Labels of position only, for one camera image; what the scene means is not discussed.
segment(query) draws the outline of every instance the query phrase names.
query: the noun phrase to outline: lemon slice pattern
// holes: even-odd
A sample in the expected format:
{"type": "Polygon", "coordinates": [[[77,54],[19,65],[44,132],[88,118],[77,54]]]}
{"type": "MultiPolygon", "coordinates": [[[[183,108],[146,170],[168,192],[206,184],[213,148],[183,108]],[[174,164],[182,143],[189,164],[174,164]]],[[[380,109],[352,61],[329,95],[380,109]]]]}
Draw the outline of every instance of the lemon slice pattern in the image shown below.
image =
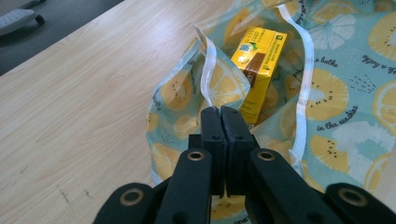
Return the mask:
{"type": "Polygon", "coordinates": [[[180,139],[187,139],[190,133],[198,129],[197,118],[189,115],[182,116],[175,122],[175,134],[180,139]]]}
{"type": "Polygon", "coordinates": [[[296,134],[297,102],[286,105],[280,114],[278,129],[285,138],[294,138],[296,134]]]}
{"type": "Polygon", "coordinates": [[[286,96],[288,100],[300,93],[301,81],[296,77],[288,75],[285,78],[286,96]]]}
{"type": "Polygon", "coordinates": [[[370,166],[366,177],[364,178],[363,187],[369,192],[374,193],[379,181],[382,178],[382,174],[385,172],[389,161],[390,153],[384,154],[378,157],[373,164],[370,166]]]}
{"type": "Polygon", "coordinates": [[[378,90],[373,103],[373,114],[396,136],[396,80],[378,90]]]}
{"type": "Polygon", "coordinates": [[[162,180],[172,175],[180,154],[180,151],[171,147],[166,147],[160,143],[155,143],[151,146],[151,159],[154,163],[157,175],[162,180]]]}
{"type": "Polygon", "coordinates": [[[310,142],[312,153],[320,160],[324,165],[333,169],[346,173],[348,172],[348,156],[343,150],[337,148],[337,142],[314,134],[310,142]]]}
{"type": "Polygon", "coordinates": [[[383,17],[371,31],[368,43],[372,50],[396,62],[396,11],[383,17]]]}
{"type": "Polygon", "coordinates": [[[222,105],[240,102],[246,97],[246,87],[241,83],[247,81],[231,73],[231,70],[223,60],[217,60],[209,83],[209,96],[212,104],[218,108],[222,105]]]}
{"type": "Polygon", "coordinates": [[[318,184],[318,182],[315,181],[311,177],[311,175],[309,175],[309,173],[308,173],[308,162],[305,161],[305,160],[302,160],[301,161],[301,165],[302,165],[302,168],[303,168],[304,180],[309,185],[309,187],[324,193],[325,190],[323,189],[323,187],[320,184],[318,184]]]}
{"type": "Polygon", "coordinates": [[[213,220],[226,219],[234,217],[238,213],[245,210],[245,197],[212,197],[212,207],[210,218],[213,220]]]}
{"type": "Polygon", "coordinates": [[[314,69],[306,116],[325,120],[340,115],[347,108],[348,90],[345,82],[330,72],[314,69]]]}
{"type": "Polygon", "coordinates": [[[320,7],[312,16],[312,20],[317,24],[330,21],[341,14],[356,13],[358,10],[348,1],[334,0],[320,7]]]}
{"type": "Polygon", "coordinates": [[[158,114],[149,112],[146,119],[146,130],[151,132],[158,126],[158,114]]]}
{"type": "Polygon", "coordinates": [[[376,0],[374,1],[374,8],[377,12],[387,12],[395,9],[391,0],[376,0]]]}
{"type": "Polygon", "coordinates": [[[249,10],[246,7],[243,7],[228,22],[228,25],[224,30],[224,37],[223,37],[223,45],[225,48],[232,48],[238,45],[240,38],[244,33],[239,32],[238,33],[239,35],[237,35],[234,33],[235,29],[237,29],[238,25],[242,24],[249,15],[250,15],[249,10]]]}
{"type": "Polygon", "coordinates": [[[190,102],[192,83],[189,71],[182,70],[160,88],[163,103],[171,110],[180,111],[190,102]]]}
{"type": "Polygon", "coordinates": [[[277,111],[278,95],[279,93],[277,92],[277,89],[274,85],[270,84],[267,93],[265,93],[265,99],[262,103],[262,108],[260,110],[259,117],[257,118],[256,125],[263,123],[266,119],[275,114],[277,111]]]}

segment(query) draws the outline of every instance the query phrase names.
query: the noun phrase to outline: printed lettering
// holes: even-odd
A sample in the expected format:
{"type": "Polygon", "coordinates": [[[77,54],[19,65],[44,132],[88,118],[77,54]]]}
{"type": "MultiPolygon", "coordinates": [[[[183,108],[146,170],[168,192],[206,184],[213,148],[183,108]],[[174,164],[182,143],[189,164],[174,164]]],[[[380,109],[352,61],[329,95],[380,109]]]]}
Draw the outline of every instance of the printed lettering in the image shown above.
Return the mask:
{"type": "Polygon", "coordinates": [[[338,63],[335,59],[326,59],[326,57],[322,57],[321,59],[316,58],[315,63],[326,63],[333,67],[338,67],[338,63]]]}

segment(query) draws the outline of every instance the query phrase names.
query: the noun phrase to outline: screw hole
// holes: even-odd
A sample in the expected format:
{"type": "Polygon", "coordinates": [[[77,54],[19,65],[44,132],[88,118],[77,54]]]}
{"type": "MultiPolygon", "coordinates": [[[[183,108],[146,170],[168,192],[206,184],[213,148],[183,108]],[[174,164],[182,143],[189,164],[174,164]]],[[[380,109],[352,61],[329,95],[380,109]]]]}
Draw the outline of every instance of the screw hole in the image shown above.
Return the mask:
{"type": "Polygon", "coordinates": [[[186,212],[175,213],[172,217],[172,221],[175,224],[185,224],[189,221],[189,214],[186,212]]]}
{"type": "Polygon", "coordinates": [[[201,161],[204,159],[205,154],[200,152],[200,151],[193,151],[190,152],[187,157],[191,160],[191,161],[201,161]]]}
{"type": "Polygon", "coordinates": [[[338,190],[338,196],[346,203],[363,207],[367,204],[367,199],[354,189],[342,188],[338,190]]]}
{"type": "Polygon", "coordinates": [[[275,156],[271,152],[259,152],[258,157],[263,161],[273,161],[275,156]]]}
{"type": "Polygon", "coordinates": [[[141,189],[128,189],[120,197],[120,203],[124,206],[132,206],[142,201],[144,193],[141,189]]]}

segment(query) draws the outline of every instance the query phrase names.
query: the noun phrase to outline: lemon print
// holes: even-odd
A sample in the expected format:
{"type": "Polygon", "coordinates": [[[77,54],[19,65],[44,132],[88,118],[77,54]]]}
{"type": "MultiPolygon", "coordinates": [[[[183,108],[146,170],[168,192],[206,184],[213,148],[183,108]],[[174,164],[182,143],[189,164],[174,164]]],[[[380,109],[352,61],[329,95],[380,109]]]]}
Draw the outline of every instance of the lemon print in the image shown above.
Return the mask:
{"type": "Polygon", "coordinates": [[[286,96],[288,100],[300,93],[301,81],[296,77],[288,75],[285,78],[286,96]]]}
{"type": "Polygon", "coordinates": [[[180,139],[186,139],[190,133],[194,133],[198,129],[197,119],[189,115],[185,115],[175,122],[175,134],[180,139]]]}
{"type": "Polygon", "coordinates": [[[304,65],[304,52],[302,49],[291,49],[286,55],[285,60],[287,64],[295,67],[304,65]]]}
{"type": "Polygon", "coordinates": [[[378,157],[370,166],[366,177],[364,178],[363,187],[369,192],[374,192],[381,180],[382,174],[385,172],[389,161],[390,153],[378,157]]]}
{"type": "Polygon", "coordinates": [[[158,126],[158,114],[156,113],[148,113],[148,117],[146,118],[146,130],[148,132],[153,131],[158,126]]]}
{"type": "Polygon", "coordinates": [[[289,150],[292,147],[290,140],[280,141],[277,139],[271,139],[266,145],[267,148],[278,152],[288,163],[290,163],[289,150]]]}
{"type": "Polygon", "coordinates": [[[382,18],[369,34],[370,48],[396,62],[396,12],[382,18]]]}
{"type": "Polygon", "coordinates": [[[213,71],[209,88],[213,91],[213,97],[211,97],[212,104],[217,108],[242,98],[240,94],[233,93],[233,91],[237,91],[238,88],[230,77],[224,75],[223,69],[219,63],[216,64],[213,71]]]}
{"type": "Polygon", "coordinates": [[[274,85],[270,84],[265,93],[264,102],[260,110],[259,117],[257,118],[256,125],[263,123],[266,119],[271,117],[277,111],[276,105],[278,101],[278,92],[274,85]]]}
{"type": "Polygon", "coordinates": [[[171,147],[166,147],[160,143],[152,145],[151,158],[157,170],[157,174],[162,180],[165,180],[175,170],[180,151],[171,147]]]}
{"type": "Polygon", "coordinates": [[[347,85],[338,77],[322,69],[314,69],[306,116],[325,120],[340,115],[347,108],[347,85]]]}
{"type": "MultiPolygon", "coordinates": [[[[297,12],[301,13],[301,10],[302,10],[301,5],[298,1],[288,1],[288,3],[285,4],[285,7],[288,10],[291,17],[295,16],[297,12]]],[[[284,21],[284,19],[280,15],[279,10],[275,10],[275,15],[279,21],[284,21]]]]}
{"type": "Polygon", "coordinates": [[[212,197],[210,218],[213,220],[234,217],[245,209],[245,196],[212,197]]]}
{"type": "Polygon", "coordinates": [[[396,80],[381,87],[375,94],[373,114],[396,136],[396,80]]]}
{"type": "Polygon", "coordinates": [[[278,129],[286,138],[295,137],[296,134],[296,107],[297,102],[289,104],[280,114],[278,129]]]}
{"type": "Polygon", "coordinates": [[[306,161],[302,160],[301,165],[303,167],[303,174],[304,174],[304,180],[305,182],[309,185],[309,187],[316,189],[322,193],[324,193],[323,187],[318,184],[317,181],[315,181],[309,174],[308,174],[308,164],[306,161]]]}
{"type": "Polygon", "coordinates": [[[244,23],[245,19],[249,15],[249,10],[243,7],[235,16],[233,16],[224,31],[223,45],[225,47],[232,48],[238,46],[240,38],[242,37],[244,32],[240,32],[240,35],[236,35],[234,33],[235,29],[237,29],[239,25],[244,23]]]}
{"type": "Polygon", "coordinates": [[[285,5],[289,14],[293,17],[300,9],[300,4],[297,1],[290,1],[285,5]]]}
{"type": "Polygon", "coordinates": [[[337,148],[337,142],[316,135],[311,138],[311,150],[323,164],[339,172],[348,172],[347,153],[337,148]]]}
{"type": "Polygon", "coordinates": [[[262,5],[265,7],[275,7],[280,4],[289,2],[290,0],[262,0],[262,5]]]}
{"type": "Polygon", "coordinates": [[[190,102],[192,83],[189,71],[180,71],[160,88],[163,102],[171,110],[180,111],[190,102]]]}
{"type": "Polygon", "coordinates": [[[392,11],[393,3],[391,0],[376,0],[374,1],[374,9],[378,12],[392,11]]]}
{"type": "Polygon", "coordinates": [[[349,2],[344,0],[329,1],[318,9],[318,11],[312,16],[312,20],[317,24],[322,24],[326,21],[340,14],[357,13],[358,10],[349,2]]]}

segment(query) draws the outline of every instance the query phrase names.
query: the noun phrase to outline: light wood table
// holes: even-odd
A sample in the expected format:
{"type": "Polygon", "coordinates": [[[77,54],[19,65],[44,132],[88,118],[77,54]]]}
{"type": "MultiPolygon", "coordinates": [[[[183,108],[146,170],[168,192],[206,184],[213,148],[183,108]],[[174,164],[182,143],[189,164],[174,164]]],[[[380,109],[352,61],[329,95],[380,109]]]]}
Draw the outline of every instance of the light wood table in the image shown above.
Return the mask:
{"type": "Polygon", "coordinates": [[[91,223],[118,187],[152,185],[153,89],[231,2],[125,0],[0,77],[0,223],[91,223]]]}

